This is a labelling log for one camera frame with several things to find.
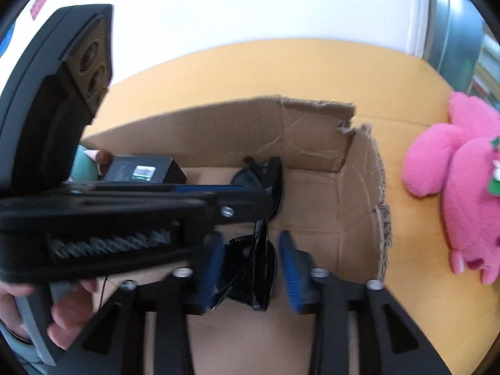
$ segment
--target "red sign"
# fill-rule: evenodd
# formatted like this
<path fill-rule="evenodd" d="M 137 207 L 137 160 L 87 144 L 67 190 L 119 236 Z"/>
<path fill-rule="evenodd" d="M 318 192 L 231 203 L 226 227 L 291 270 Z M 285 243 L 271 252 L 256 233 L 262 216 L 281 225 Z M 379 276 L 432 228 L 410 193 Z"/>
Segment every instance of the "red sign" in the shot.
<path fill-rule="evenodd" d="M 29 12 L 31 12 L 33 21 L 37 17 L 38 13 L 42 9 L 42 7 L 43 7 L 43 5 L 45 4 L 46 1 L 47 0 L 35 0 L 34 1 L 33 7 L 31 8 L 31 10 L 29 10 Z"/>

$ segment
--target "cardboard flap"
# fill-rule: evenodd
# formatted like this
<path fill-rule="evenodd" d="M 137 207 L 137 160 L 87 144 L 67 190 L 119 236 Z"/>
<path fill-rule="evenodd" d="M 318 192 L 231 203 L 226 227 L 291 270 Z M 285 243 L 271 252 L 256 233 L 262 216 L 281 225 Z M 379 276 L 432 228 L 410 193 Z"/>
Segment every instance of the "cardboard flap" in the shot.
<path fill-rule="evenodd" d="M 381 254 L 379 257 L 378 278 L 384 280 L 388 265 L 388 249 L 393 245 L 391 211 L 387 204 L 379 204 L 375 209 L 375 213 L 377 214 L 377 220 L 380 226 L 380 237 L 378 242 L 380 244 Z"/>
<path fill-rule="evenodd" d="M 168 155 L 183 167 L 241 166 L 281 156 L 287 168 L 337 172 L 352 134 L 351 104 L 255 97 L 159 114 L 91 135 L 87 148 Z"/>
<path fill-rule="evenodd" d="M 281 98 L 282 104 L 287 108 L 336 118 L 338 120 L 338 126 L 346 128 L 351 127 L 351 120 L 356 114 L 356 107 L 354 107 L 352 103 L 339 103 L 337 101 L 324 100 L 310 101 L 281 96 L 277 97 Z"/>
<path fill-rule="evenodd" d="M 364 214 L 383 203 L 385 174 L 369 125 L 364 124 L 356 130 L 339 178 L 343 194 L 341 205 L 345 211 L 343 218 L 349 219 L 360 203 L 367 207 Z"/>

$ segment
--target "wooden table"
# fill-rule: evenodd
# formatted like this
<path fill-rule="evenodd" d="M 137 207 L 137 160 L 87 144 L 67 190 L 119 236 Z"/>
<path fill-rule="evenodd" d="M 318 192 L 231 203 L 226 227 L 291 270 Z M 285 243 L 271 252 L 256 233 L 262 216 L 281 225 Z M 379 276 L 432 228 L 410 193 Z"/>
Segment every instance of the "wooden table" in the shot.
<path fill-rule="evenodd" d="M 354 102 L 369 122 L 387 174 L 393 247 L 387 286 L 454 375 L 469 375 L 500 331 L 500 282 L 481 285 L 448 265 L 439 199 L 412 198 L 400 174 L 413 140 L 447 121 L 451 87 L 427 63 L 353 42 L 290 39 L 197 52 L 145 70 L 111 88 L 86 134 L 178 108 L 281 94 Z"/>

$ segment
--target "black box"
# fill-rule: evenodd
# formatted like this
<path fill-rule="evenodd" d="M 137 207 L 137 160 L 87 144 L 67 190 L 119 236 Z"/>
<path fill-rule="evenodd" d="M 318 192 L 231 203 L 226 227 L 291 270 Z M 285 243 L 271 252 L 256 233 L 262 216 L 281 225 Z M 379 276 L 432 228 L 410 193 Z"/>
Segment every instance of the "black box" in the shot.
<path fill-rule="evenodd" d="M 104 181 L 184 184 L 186 175 L 170 157 L 117 156 Z"/>

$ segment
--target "metal screw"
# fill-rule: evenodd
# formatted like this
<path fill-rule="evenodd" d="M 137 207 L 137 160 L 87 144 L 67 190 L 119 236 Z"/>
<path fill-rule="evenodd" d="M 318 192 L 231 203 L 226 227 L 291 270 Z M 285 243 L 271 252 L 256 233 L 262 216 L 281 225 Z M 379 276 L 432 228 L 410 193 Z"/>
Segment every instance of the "metal screw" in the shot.
<path fill-rule="evenodd" d="M 367 288 L 370 290 L 382 290 L 383 284 L 378 279 L 371 279 L 367 282 Z"/>
<path fill-rule="evenodd" d="M 330 275 L 330 271 L 325 268 L 313 268 L 311 269 L 311 276 L 313 278 L 325 278 Z"/>
<path fill-rule="evenodd" d="M 123 290 L 134 290 L 137 287 L 138 283 L 135 280 L 127 279 L 122 282 L 120 285 L 120 289 Z"/>
<path fill-rule="evenodd" d="M 189 278 L 193 274 L 191 268 L 177 268 L 172 272 L 172 275 L 176 278 Z"/>
<path fill-rule="evenodd" d="M 221 215 L 225 218 L 231 218 L 232 216 L 234 216 L 234 210 L 228 206 L 222 206 Z"/>

